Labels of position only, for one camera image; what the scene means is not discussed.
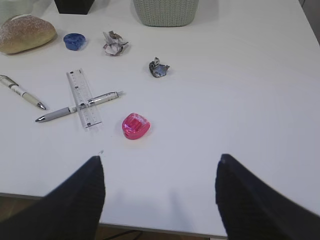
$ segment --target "white desk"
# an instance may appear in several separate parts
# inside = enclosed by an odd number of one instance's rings
[[[267,184],[320,214],[320,48],[298,0],[201,0],[192,24],[140,24],[128,0],[96,1],[89,15],[43,19],[56,41],[19,55],[1,55],[10,76],[49,106],[73,103],[66,72],[83,68],[93,95],[124,90],[98,106],[99,132],[85,132],[77,114],[35,123],[41,111],[0,88],[0,192],[44,196],[104,150],[106,203],[101,222],[225,236],[215,204],[222,153]],[[103,53],[102,31],[131,44],[122,56]],[[67,33],[88,38],[67,50]],[[171,66],[161,79],[148,64]],[[138,140],[121,123],[136,112],[150,120]]]

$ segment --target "gray basket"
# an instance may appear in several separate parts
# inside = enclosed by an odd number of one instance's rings
[[[199,0],[133,0],[135,11],[144,25],[180,27],[190,24]]]

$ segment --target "wooden floor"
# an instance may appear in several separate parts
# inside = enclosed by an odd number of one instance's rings
[[[0,196],[0,222],[15,215],[35,202],[36,200],[31,199]],[[99,226],[96,232],[96,240],[103,240],[126,231],[127,229]],[[117,238],[117,240],[132,240],[136,235],[137,233],[131,233],[121,236]],[[209,238],[145,231],[139,240],[209,240]]]

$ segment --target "silver pen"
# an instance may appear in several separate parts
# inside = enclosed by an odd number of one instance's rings
[[[87,102],[85,102],[84,105],[81,105],[79,107],[81,109],[82,108],[89,108],[89,107],[92,107],[92,106],[95,106],[95,105],[98,105],[98,104],[102,104],[102,103],[108,102],[108,101],[113,100],[113,99],[117,99],[120,96],[122,96],[123,94],[124,94],[123,91],[109,92],[109,93],[103,94],[101,96],[97,96],[97,97],[91,98]],[[62,108],[60,110],[57,110],[57,111],[54,111],[54,112],[50,112],[50,113],[48,113],[46,115],[43,115],[43,116],[37,118],[35,121],[37,123],[44,123],[44,122],[51,121],[53,119],[57,119],[57,118],[61,118],[63,116],[67,116],[69,114],[73,114],[76,111],[77,111],[77,107],[76,106],[68,106],[68,107]]]
[[[35,105],[36,107],[46,110],[47,108],[45,105],[40,102],[38,99],[36,99],[34,96],[32,96],[30,93],[27,93],[25,90],[23,90],[19,85],[13,81],[11,78],[0,75],[0,82],[9,87],[12,91],[14,91],[16,94],[18,94],[20,97],[27,100],[29,103]]]

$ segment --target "plastic ruler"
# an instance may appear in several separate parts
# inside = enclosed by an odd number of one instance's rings
[[[88,100],[92,98],[92,94],[88,87],[83,70],[73,70],[67,72],[66,75],[69,80],[70,88],[82,126],[85,129],[88,129],[92,126],[102,123],[97,107],[88,107]]]

